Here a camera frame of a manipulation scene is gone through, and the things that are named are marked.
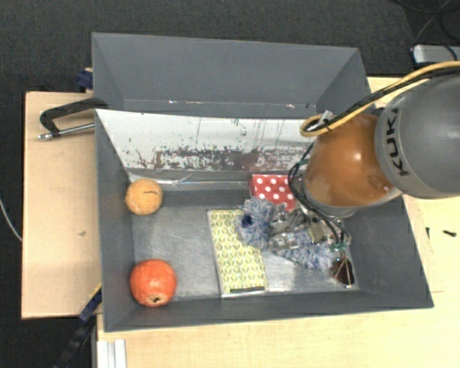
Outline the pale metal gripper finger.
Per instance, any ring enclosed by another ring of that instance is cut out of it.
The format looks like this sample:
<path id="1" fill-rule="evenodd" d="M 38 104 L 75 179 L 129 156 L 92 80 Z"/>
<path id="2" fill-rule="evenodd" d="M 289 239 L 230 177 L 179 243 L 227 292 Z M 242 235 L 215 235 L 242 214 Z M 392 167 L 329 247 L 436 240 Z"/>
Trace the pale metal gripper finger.
<path id="1" fill-rule="evenodd" d="M 310 241 L 311 236 L 306 230 L 277 233 L 271 236 L 271 249 L 304 248 Z"/>
<path id="2" fill-rule="evenodd" d="M 301 211 L 279 212 L 274 218 L 274 230 L 298 230 L 305 223 L 305 214 Z"/>

